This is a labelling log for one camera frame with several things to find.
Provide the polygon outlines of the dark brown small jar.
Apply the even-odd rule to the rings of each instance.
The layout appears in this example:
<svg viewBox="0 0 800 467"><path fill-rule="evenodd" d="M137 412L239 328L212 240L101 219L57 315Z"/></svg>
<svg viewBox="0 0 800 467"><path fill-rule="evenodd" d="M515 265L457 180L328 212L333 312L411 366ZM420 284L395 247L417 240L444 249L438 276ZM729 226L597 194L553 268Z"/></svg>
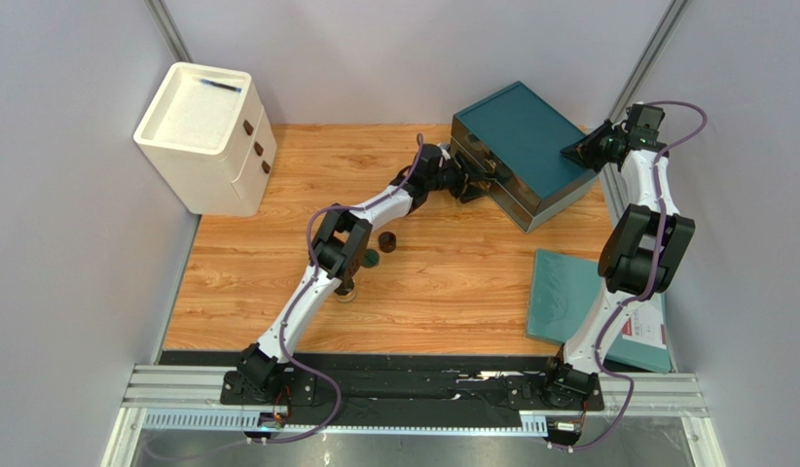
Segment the dark brown small jar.
<svg viewBox="0 0 800 467"><path fill-rule="evenodd" d="M397 236L393 232L383 232L378 237L378 246L383 253L392 253L397 248Z"/></svg>

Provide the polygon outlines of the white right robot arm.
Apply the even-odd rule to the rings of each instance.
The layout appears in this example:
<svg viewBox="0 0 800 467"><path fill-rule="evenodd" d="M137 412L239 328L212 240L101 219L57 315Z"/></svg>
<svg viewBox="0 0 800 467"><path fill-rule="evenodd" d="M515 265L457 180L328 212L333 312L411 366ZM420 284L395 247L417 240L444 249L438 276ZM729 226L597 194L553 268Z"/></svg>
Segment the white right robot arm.
<svg viewBox="0 0 800 467"><path fill-rule="evenodd" d="M605 121L561 150L595 172L615 165L629 202L600 254L602 283L584 322L548 361L541 396L553 408L583 408L595 396L610 346L638 308L668 289L696 230L670 193L676 145L659 140L665 105L635 103L623 121Z"/></svg>

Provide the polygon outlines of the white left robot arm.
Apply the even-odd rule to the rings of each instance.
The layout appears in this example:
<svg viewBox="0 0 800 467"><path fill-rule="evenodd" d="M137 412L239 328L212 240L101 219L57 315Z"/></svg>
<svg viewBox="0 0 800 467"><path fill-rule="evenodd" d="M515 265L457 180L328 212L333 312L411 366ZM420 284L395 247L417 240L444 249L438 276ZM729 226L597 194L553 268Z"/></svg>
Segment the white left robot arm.
<svg viewBox="0 0 800 467"><path fill-rule="evenodd" d="M315 381L339 385L298 361L295 349L310 322L333 295L354 288L353 277L364 266L374 230L420 208L432 192L446 191L462 203L485 195L493 176L461 154L420 143L412 164L379 194L354 205L332 204L313 214L306 232L309 262L299 285L273 324L239 356L226 373L220 401L224 405L272 405L296 390L285 373L294 367Z"/></svg>

